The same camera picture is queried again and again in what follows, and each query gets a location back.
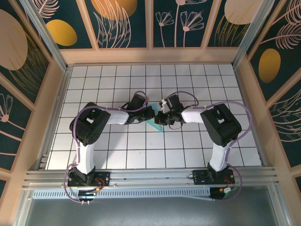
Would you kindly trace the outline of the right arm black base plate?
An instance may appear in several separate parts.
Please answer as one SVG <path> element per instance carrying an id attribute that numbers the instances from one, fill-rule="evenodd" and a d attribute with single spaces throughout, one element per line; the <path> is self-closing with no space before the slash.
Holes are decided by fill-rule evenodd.
<path id="1" fill-rule="evenodd" d="M 224 169 L 215 172 L 209 170 L 194 170 L 192 172 L 194 185 L 226 185 L 228 182 L 235 183 L 233 170 Z"/>

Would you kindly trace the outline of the aluminium corner post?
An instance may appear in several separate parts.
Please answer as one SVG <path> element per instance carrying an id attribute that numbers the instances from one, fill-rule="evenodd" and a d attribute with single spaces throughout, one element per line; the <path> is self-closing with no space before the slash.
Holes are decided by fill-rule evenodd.
<path id="1" fill-rule="evenodd" d="M 66 72 L 68 69 L 68 64 L 66 63 L 63 55 L 60 52 L 60 49 L 58 48 L 57 44 L 55 43 L 54 39 L 52 38 L 44 20 L 39 15 L 36 7 L 34 6 L 34 3 L 32 0 L 20 0 L 20 3 L 22 4 L 24 10 L 28 14 L 29 18 L 33 22 L 35 28 L 38 30 L 38 32 L 41 35 L 41 38 L 44 40 L 47 48 L 52 53 L 54 59 L 60 66 L 60 68 Z"/>
<path id="2" fill-rule="evenodd" d="M 255 36 L 262 27 L 267 15 L 271 11 L 275 0 L 263 0 L 257 10 L 252 22 L 250 23 L 243 39 L 238 47 L 237 53 L 233 58 L 232 67 L 235 71 L 240 65 L 242 59 L 244 58 L 246 51 L 250 47 L 252 41 L 255 39 Z"/>

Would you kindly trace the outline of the long aluminium mounting rail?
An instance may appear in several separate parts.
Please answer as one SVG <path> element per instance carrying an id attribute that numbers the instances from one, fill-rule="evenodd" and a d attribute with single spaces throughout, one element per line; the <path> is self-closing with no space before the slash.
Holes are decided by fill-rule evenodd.
<path id="1" fill-rule="evenodd" d="M 279 184 L 273 167 L 238 167 L 243 186 Z M 193 169 L 113 169 L 110 170 L 109 188 L 165 188 L 192 187 L 189 174 Z M 61 189 L 64 170 L 28 171 L 22 189 Z"/>

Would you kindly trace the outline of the aluminium table side rail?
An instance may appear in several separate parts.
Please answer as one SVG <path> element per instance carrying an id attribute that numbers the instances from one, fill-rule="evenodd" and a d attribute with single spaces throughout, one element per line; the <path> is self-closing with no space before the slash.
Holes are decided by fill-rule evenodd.
<path id="1" fill-rule="evenodd" d="M 62 78 L 58 86 L 58 91 L 56 93 L 56 97 L 54 99 L 54 103 L 51 109 L 51 114 L 48 119 L 48 124 L 43 137 L 43 141 L 41 143 L 40 151 L 37 160 L 35 162 L 35 166 L 33 167 L 35 170 L 40 170 L 40 165 L 42 163 L 43 156 L 49 154 L 49 152 L 51 151 L 51 146 L 55 136 L 56 126 L 59 120 L 59 116 L 62 109 L 65 93 L 67 91 L 71 72 L 72 72 L 72 67 L 68 66 L 66 71 L 62 74 Z"/>
<path id="2" fill-rule="evenodd" d="M 268 166 L 269 161 L 266 158 L 264 142 L 262 139 L 263 131 L 261 130 L 261 120 L 264 118 L 264 114 L 266 113 L 262 92 L 260 91 L 256 76 L 249 64 L 240 65 L 235 69 L 235 73 L 243 102 L 252 114 L 252 133 L 255 136 L 255 143 L 258 148 L 260 159 L 263 166 Z"/>

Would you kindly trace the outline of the aluminium frame profile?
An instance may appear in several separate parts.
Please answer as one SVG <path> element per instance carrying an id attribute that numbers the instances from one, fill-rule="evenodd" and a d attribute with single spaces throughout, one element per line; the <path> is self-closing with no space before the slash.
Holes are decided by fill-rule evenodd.
<path id="1" fill-rule="evenodd" d="M 12 226 L 25 226 L 30 211 L 33 190 L 22 190 Z"/>
<path id="2" fill-rule="evenodd" d="M 278 226 L 290 226 L 290 219 L 287 215 L 285 201 L 280 193 L 279 186 L 269 186 L 269 195 L 272 202 Z"/>

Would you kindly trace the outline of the light blue cloth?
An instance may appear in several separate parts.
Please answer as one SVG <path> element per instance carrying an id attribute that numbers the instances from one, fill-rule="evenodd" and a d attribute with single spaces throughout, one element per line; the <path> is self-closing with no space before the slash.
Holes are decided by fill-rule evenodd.
<path id="1" fill-rule="evenodd" d="M 155 115 L 158 114 L 158 105 L 156 103 L 148 103 L 147 106 L 151 106 L 154 110 Z M 163 133 L 163 126 L 156 124 L 154 121 L 154 118 L 147 120 L 146 123 L 150 126 L 152 126 L 156 131 Z"/>

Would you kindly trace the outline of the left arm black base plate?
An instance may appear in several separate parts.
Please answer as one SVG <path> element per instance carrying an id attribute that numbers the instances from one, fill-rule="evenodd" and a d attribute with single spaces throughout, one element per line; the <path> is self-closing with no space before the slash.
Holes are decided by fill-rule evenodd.
<path id="1" fill-rule="evenodd" d="M 68 173 L 68 187 L 102 187 L 109 186 L 109 172 L 92 172 L 83 174 L 81 172 Z"/>

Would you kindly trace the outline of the grey metal sheet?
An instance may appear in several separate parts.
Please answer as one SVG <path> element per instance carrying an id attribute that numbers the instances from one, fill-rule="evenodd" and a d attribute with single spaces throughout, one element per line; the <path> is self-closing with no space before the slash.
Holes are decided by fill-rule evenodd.
<path id="1" fill-rule="evenodd" d="M 278 226 L 265 196 L 230 202 L 190 198 L 105 199 L 90 205 L 34 200 L 25 226 Z"/>

